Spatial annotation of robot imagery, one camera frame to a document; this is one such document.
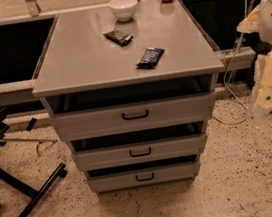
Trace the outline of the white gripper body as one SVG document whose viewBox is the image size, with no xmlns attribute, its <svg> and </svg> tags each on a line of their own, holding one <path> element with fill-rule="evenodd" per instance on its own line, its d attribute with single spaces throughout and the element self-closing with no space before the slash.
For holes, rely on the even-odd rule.
<svg viewBox="0 0 272 217">
<path fill-rule="evenodd" d="M 263 42 L 272 45 L 272 4 L 258 5 L 239 23 L 237 31 L 258 32 Z M 272 112 L 272 49 L 268 55 L 258 57 L 254 75 L 251 111 L 256 116 L 265 116 Z"/>
</svg>

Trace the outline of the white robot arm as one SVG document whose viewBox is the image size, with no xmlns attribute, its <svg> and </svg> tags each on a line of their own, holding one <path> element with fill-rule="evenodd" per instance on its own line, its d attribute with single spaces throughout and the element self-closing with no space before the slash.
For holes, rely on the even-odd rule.
<svg viewBox="0 0 272 217">
<path fill-rule="evenodd" d="M 261 0 L 239 23 L 237 31 L 257 32 L 261 41 L 272 45 L 272 0 Z M 256 116 L 265 116 L 272 112 L 272 49 L 268 55 L 258 56 L 254 75 L 251 111 Z"/>
</svg>

